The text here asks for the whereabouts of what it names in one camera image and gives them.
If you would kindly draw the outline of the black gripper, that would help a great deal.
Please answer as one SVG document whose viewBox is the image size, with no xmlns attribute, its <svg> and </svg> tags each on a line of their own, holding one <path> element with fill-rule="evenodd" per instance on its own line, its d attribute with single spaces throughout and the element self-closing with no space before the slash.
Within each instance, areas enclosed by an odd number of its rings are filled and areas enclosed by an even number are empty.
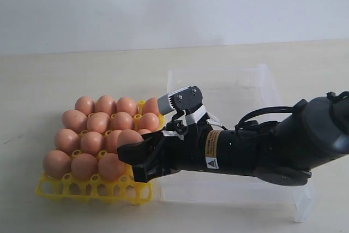
<svg viewBox="0 0 349 233">
<path fill-rule="evenodd" d="M 133 165 L 134 181 L 141 183 L 180 171 L 252 177 L 272 127 L 272 122 L 249 121 L 237 130 L 214 130 L 203 122 L 185 127 L 176 121 L 145 134 L 142 142 L 118 146 L 117 154 Z"/>
</svg>

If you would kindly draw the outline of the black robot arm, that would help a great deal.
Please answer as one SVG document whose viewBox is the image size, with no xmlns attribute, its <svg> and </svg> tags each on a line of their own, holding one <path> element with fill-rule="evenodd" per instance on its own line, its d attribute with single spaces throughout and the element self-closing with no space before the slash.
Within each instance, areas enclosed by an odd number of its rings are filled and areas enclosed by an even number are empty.
<svg viewBox="0 0 349 233">
<path fill-rule="evenodd" d="M 303 186 L 314 168 L 348 155 L 348 92 L 257 109 L 232 130 L 210 117 L 196 86 L 164 95 L 158 108 L 169 123 L 117 150 L 136 182 L 197 171 Z"/>
</svg>

